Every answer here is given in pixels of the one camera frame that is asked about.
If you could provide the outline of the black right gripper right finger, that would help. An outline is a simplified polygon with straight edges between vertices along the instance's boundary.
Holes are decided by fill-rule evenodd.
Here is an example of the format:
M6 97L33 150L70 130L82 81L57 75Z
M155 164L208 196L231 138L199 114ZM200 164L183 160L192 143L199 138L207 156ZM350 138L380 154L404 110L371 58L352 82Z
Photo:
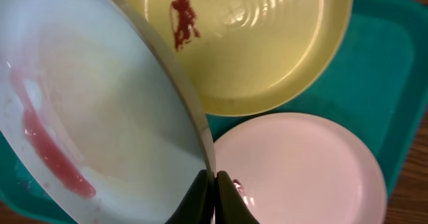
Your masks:
M259 224L225 171L217 173L214 191L216 224Z

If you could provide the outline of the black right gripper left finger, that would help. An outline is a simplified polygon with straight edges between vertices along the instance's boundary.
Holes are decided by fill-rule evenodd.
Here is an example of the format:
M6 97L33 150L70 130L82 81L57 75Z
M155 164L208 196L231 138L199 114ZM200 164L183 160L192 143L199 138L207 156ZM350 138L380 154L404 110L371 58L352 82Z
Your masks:
M213 185L208 172L201 170L165 224L211 224L213 211Z

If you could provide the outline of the light blue plate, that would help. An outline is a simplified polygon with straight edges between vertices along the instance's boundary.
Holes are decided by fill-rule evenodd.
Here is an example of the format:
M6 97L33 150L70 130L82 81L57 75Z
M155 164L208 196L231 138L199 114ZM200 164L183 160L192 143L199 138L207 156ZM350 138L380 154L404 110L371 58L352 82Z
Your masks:
M77 223L165 224L214 180L195 91L125 0L1 0L1 132Z

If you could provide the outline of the white pink plate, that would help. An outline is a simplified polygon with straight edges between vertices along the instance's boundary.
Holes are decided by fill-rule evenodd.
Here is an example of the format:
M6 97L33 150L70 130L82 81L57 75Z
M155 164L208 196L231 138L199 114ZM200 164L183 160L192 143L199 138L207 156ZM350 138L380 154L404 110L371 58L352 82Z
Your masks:
M381 224L387 190L366 144L319 116L277 113L215 141L217 169L260 223Z

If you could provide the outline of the yellow-green plate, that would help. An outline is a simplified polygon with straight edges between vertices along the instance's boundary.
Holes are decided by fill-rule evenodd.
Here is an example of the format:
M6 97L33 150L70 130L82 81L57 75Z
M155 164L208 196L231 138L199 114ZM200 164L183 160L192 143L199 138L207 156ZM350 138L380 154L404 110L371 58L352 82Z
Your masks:
M175 52L204 109L248 116L306 90L342 43L353 0L125 0Z

